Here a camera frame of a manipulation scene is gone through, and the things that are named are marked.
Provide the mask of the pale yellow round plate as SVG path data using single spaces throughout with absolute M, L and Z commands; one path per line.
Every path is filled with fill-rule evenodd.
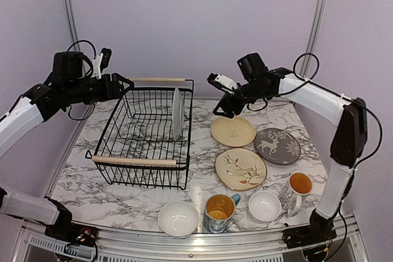
M 211 125 L 211 135 L 223 145 L 243 147 L 254 140 L 256 132 L 254 126 L 242 117 L 219 117 Z

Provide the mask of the red and teal plate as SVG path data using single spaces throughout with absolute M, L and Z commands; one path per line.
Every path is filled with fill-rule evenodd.
M 175 88 L 173 94 L 173 105 L 172 105 L 172 127 L 173 127 L 173 139 L 175 141 L 178 141 L 182 137 L 183 125 L 184 125 L 183 98 L 180 89 Z

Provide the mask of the black wire dish rack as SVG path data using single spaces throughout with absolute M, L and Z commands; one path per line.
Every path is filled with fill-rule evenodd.
M 184 106 L 182 137 L 173 139 L 175 88 Z M 194 81 L 135 85 L 117 101 L 98 144 L 85 157 L 109 184 L 184 190 L 190 166 Z

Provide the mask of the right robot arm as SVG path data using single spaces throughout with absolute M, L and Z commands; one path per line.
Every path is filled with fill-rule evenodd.
M 328 180 L 309 224 L 284 231 L 285 240 L 317 242 L 328 238 L 333 220 L 341 209 L 354 181 L 357 160 L 368 139 L 367 111 L 361 98 L 351 99 L 316 85 L 295 69 L 268 69 L 258 53 L 250 53 L 238 61 L 244 85 L 223 74 L 211 73 L 207 81 L 225 94 L 213 110 L 215 115 L 233 118 L 244 106 L 259 99 L 283 97 L 322 116 L 336 128 L 330 144 Z

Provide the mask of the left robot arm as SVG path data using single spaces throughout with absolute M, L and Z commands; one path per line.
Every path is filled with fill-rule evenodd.
M 1 117 L 1 155 L 60 110 L 65 111 L 74 104 L 119 99 L 126 86 L 133 87 L 131 80 L 118 73 L 102 74 L 111 53 L 105 48 L 94 61 L 82 52 L 56 53 L 52 72 L 45 82 L 21 94 Z M 42 223 L 66 241 L 73 240 L 78 233 L 71 212 L 58 201 L 37 198 L 6 185 L 1 185 L 1 213 Z

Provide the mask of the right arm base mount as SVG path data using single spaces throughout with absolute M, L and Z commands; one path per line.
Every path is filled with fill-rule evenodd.
M 334 227 L 326 229 L 313 227 L 311 225 L 286 228 L 283 232 L 282 240 L 288 249 L 306 247 L 321 242 L 332 241 L 337 237 Z

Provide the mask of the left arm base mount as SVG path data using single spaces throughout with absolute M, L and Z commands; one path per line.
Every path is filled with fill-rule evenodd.
M 46 226 L 45 235 L 67 242 L 68 245 L 83 245 L 94 247 L 98 229 L 94 226 L 84 226 L 71 223 L 69 225 Z

